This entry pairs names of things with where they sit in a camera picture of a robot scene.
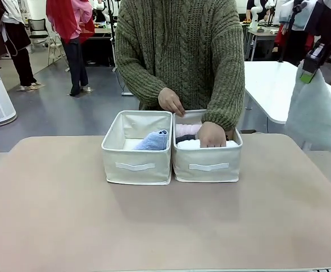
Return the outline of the person's right hand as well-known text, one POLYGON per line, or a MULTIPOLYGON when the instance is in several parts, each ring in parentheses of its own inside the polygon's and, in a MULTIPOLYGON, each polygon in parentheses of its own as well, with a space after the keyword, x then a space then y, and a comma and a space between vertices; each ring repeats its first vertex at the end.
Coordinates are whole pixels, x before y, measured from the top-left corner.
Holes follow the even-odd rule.
POLYGON ((178 95, 169 88, 163 88, 158 94, 158 103, 162 109, 183 117, 185 109, 178 95))

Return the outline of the person's left hand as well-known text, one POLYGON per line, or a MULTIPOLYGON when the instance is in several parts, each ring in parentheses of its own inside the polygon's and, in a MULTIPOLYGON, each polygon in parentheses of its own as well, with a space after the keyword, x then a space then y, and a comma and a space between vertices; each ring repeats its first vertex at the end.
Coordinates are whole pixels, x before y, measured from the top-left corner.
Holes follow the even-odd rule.
POLYGON ((226 147, 225 131, 213 122, 204 122, 197 135, 200 148, 226 147))

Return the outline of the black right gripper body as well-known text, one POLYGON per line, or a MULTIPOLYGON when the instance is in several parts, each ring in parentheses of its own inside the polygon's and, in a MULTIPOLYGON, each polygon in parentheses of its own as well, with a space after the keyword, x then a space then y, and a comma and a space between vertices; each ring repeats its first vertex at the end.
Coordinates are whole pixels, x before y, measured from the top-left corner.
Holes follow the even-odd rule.
POLYGON ((331 40, 331 0, 316 1, 306 24, 306 32, 331 40))

